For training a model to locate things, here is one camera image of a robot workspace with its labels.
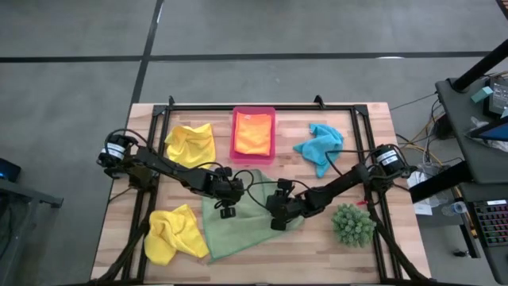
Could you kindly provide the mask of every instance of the green towel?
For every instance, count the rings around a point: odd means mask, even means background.
[[[251,172],[254,182],[273,181],[260,170]],[[247,172],[242,172],[238,177],[244,181],[245,187],[251,182],[251,176]],[[277,183],[259,184],[252,186],[250,193],[254,199],[265,205],[267,197],[276,189]],[[222,219],[219,210],[214,208],[216,202],[216,199],[202,198],[202,221],[206,244],[210,250],[210,263],[284,233],[270,228],[270,213],[256,204],[247,193],[242,195],[240,202],[234,206],[237,211],[234,218]],[[293,219],[287,224],[287,230],[298,228],[302,222],[302,217]]]

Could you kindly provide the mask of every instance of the green spiky toy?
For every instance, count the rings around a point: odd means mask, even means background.
[[[338,206],[332,222],[337,239],[346,246],[364,247],[371,243],[375,222],[369,218],[366,211],[344,203]]]

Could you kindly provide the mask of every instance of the pink plastic bin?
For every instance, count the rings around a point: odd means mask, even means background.
[[[237,114],[268,114],[271,116],[271,145],[270,155],[248,155],[235,151],[235,129],[237,127]],[[271,164],[275,158],[275,108],[273,107],[255,107],[255,106],[237,106],[233,108],[233,128],[231,129],[231,145],[229,147],[229,157],[236,164]]]

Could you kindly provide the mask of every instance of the wooden tabletop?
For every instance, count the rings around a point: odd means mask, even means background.
[[[388,105],[385,102],[365,104],[368,105],[375,144],[397,144]],[[153,104],[134,104],[129,116],[128,128],[147,137],[152,107]],[[314,166],[293,150],[294,145],[313,137],[309,131],[310,123],[322,123],[336,128],[344,136],[344,149],[356,149],[351,115],[348,111],[277,111],[276,155],[273,164],[269,166],[237,165],[229,159],[232,111],[172,111],[168,130],[175,126],[198,127],[206,123],[211,123],[213,127],[217,162],[232,167],[233,170],[260,168],[273,180],[283,177],[302,180],[310,186],[318,186],[337,178],[337,174],[330,169],[324,178],[317,179]],[[161,126],[162,124],[159,123],[154,140],[155,145],[159,142]],[[364,149],[368,149],[363,126],[360,118]],[[336,165],[341,171],[347,172],[357,163],[358,157],[355,153],[342,153]],[[398,180],[397,183],[406,185],[405,180]],[[124,191],[127,187],[127,180],[117,180],[111,195]],[[303,190],[297,186],[295,193],[296,191]],[[363,188],[360,185],[356,186],[336,197],[321,214],[306,219],[299,230],[270,239],[210,265],[206,263],[206,259],[198,259],[184,253],[177,253],[165,267],[148,263],[145,283],[376,282],[379,278],[373,246],[354,249],[339,244],[334,237],[330,222],[338,204],[357,203],[363,200],[363,197]],[[135,191],[128,192],[108,206],[91,278],[101,276],[125,246],[129,236],[135,198]],[[418,270],[430,277],[409,193],[393,188],[387,193],[387,202],[396,242]],[[191,194],[175,180],[162,176],[156,209],[172,211],[184,203],[189,204],[196,214],[202,231],[201,198]],[[393,277],[390,255],[386,245],[384,243],[382,245],[389,276]],[[133,269],[137,269],[139,254],[140,244],[135,250]]]

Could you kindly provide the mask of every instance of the blue cloth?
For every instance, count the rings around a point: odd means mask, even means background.
[[[310,124],[310,132],[316,137],[307,142],[295,145],[293,149],[316,164],[316,176],[322,178],[330,163],[326,160],[325,151],[342,150],[344,138],[335,128],[325,124]],[[339,153],[329,153],[330,160],[335,162]]]

